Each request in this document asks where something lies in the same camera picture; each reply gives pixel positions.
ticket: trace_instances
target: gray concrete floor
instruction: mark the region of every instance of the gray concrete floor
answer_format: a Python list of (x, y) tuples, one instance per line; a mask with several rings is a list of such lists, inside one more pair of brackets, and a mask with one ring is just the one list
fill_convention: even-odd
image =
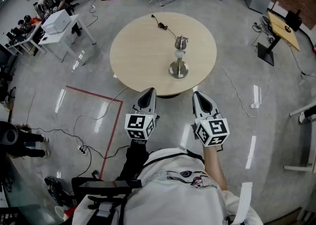
[[(94, 20), (89, 14), (89, 4), (93, 0), (77, 0), (76, 7), (85, 24)], [(217, 45), (217, 57), (236, 86), (245, 109), (250, 115), (254, 102), (254, 89), (261, 90), (263, 103), (259, 116), (249, 118), (242, 110), (231, 81), (216, 62), (210, 75), (197, 90), (214, 99), (227, 118), (230, 137), (219, 153), (221, 165), (228, 181), (228, 188), (240, 194), (242, 182), (252, 181), (252, 207), (263, 222), (270, 221), (303, 205), (309, 197), (315, 177), (311, 173), (284, 171), (284, 165), (298, 165), (301, 162), (304, 143), (310, 136), (310, 125), (298, 124), (298, 117), (289, 118), (289, 112), (310, 102), (313, 78), (305, 78), (301, 84), (300, 71), (290, 48), (280, 41), (274, 49), (275, 66), (257, 58), (251, 43), (258, 33), (251, 29), (259, 22), (259, 13), (247, 8), (244, 0), (176, 0), (165, 7), (158, 1), (147, 0), (96, 0), (98, 20), (88, 29), (97, 40), (91, 45), (87, 35), (76, 39), (72, 49), (90, 56), (84, 66), (77, 65), (70, 55), (63, 63), (47, 54), (35, 57), (24, 54), (19, 57), (14, 80), (16, 99), (13, 111), (14, 123), (26, 122), (34, 93), (35, 98), (29, 114), (28, 124), (32, 128), (44, 130), (62, 128), (73, 134), (76, 118), (87, 114), (93, 118), (104, 112), (110, 100), (67, 88), (66, 86), (114, 97), (124, 85), (113, 77), (109, 54), (112, 41), (118, 32), (132, 20), (145, 14), (160, 11), (178, 12), (191, 16), (201, 22), (212, 33)], [(301, 51), (295, 56), (306, 73), (316, 68), (315, 55), (308, 39), (296, 33)], [(262, 34), (258, 41), (266, 46), (268, 42)], [(147, 142), (149, 152), (161, 148), (185, 146), (193, 152), (202, 154), (200, 141), (194, 140), (190, 125), (194, 122), (192, 114), (193, 90), (188, 90), (172, 99), (157, 99), (156, 112), (161, 116), (155, 131)], [(99, 150), (110, 156), (117, 148), (129, 145), (124, 131), (125, 114), (129, 112), (137, 92), (127, 89), (113, 102), (109, 112), (100, 122), (81, 117), (76, 125), (76, 134)], [(117, 115), (118, 123), (110, 143)], [(48, 148), (51, 156), (46, 159), (25, 157), (13, 160), (21, 176), (35, 195), (52, 210), (54, 203), (47, 193), (43, 179), (58, 176), (65, 180), (70, 189), (72, 177), (82, 173), (89, 165), (90, 156), (83, 156), (77, 149), (76, 140), (61, 132), (46, 134), (50, 138)], [(246, 169), (252, 137), (256, 137), (254, 157), (251, 167)], [(90, 177), (93, 170), (103, 170), (102, 179), (116, 178), (125, 162), (125, 151), (120, 150), (116, 157), (104, 164), (103, 158), (92, 153), (92, 164), (84, 176)]]

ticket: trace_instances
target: white cable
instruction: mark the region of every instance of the white cable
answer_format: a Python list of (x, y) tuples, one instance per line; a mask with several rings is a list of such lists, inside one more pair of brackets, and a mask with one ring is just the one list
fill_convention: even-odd
[(78, 119), (79, 119), (81, 116), (86, 116), (86, 117), (88, 117), (88, 118), (90, 118), (90, 119), (92, 119), (92, 120), (100, 120), (100, 119), (102, 119), (102, 118), (108, 113), (109, 106), (110, 106), (110, 104), (114, 101), (114, 99), (116, 99), (116, 98), (117, 98), (124, 90), (126, 90), (127, 88), (128, 88), (128, 87), (125, 87), (124, 89), (122, 89), (122, 90), (111, 100), (111, 102), (108, 104), (107, 109), (105, 110), (105, 113), (103, 114), (102, 117), (100, 117), (100, 118), (98, 118), (98, 119), (94, 119), (94, 118), (90, 117), (89, 115), (85, 115), (85, 114), (79, 115), (79, 116), (77, 117), (76, 122), (75, 122), (75, 125), (74, 125), (74, 135), (76, 135), (76, 133), (75, 133), (75, 127), (76, 127), (77, 121), (78, 121)]
[(256, 117), (258, 117), (258, 116), (259, 116), (259, 110), (258, 110), (257, 107), (256, 107), (256, 109), (257, 109), (257, 111), (258, 111), (258, 114), (255, 115), (255, 116), (249, 115), (249, 113), (245, 110), (245, 108), (243, 107), (243, 104), (242, 104), (242, 100), (241, 100), (241, 98), (240, 98), (240, 96), (239, 96), (239, 94), (238, 94), (237, 88), (235, 87), (235, 85), (234, 85), (234, 83), (233, 83), (233, 80), (229, 77), (229, 75), (227, 74), (226, 70), (223, 68), (223, 66), (222, 66), (221, 63), (219, 62), (219, 59), (216, 58), (216, 60), (218, 61), (218, 64), (220, 65), (220, 67), (225, 71), (226, 76), (229, 78), (229, 80), (231, 80), (232, 85), (233, 85), (233, 87), (235, 88), (236, 93), (237, 93), (237, 96), (238, 96), (238, 98), (239, 98), (239, 100), (240, 100), (240, 102), (241, 102), (241, 107), (242, 107), (242, 109), (245, 111), (245, 113), (248, 115), (249, 118), (256, 118)]

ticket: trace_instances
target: white t-shirt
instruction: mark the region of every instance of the white t-shirt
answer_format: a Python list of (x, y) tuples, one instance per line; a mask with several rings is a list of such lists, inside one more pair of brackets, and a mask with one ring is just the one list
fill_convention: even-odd
[[(184, 150), (179, 148), (162, 149), (150, 154), (146, 163), (181, 152)], [(126, 204), (125, 225), (222, 225), (227, 216), (237, 213), (239, 198), (222, 191), (199, 159), (186, 155), (164, 159), (147, 166), (138, 179), (143, 187)], [(85, 217), (83, 223), (82, 215), (87, 212), (82, 204), (89, 204), (87, 196), (76, 209), (73, 224), (85, 225), (89, 220)], [(244, 222), (263, 224), (251, 207)]]

